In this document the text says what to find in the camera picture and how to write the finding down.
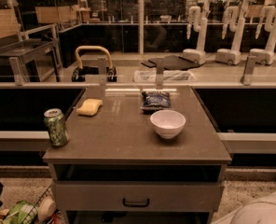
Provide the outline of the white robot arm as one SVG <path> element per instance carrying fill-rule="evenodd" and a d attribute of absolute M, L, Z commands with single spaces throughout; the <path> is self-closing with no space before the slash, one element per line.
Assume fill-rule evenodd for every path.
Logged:
<path fill-rule="evenodd" d="M 276 224 L 276 191 L 246 203 L 211 224 Z"/>

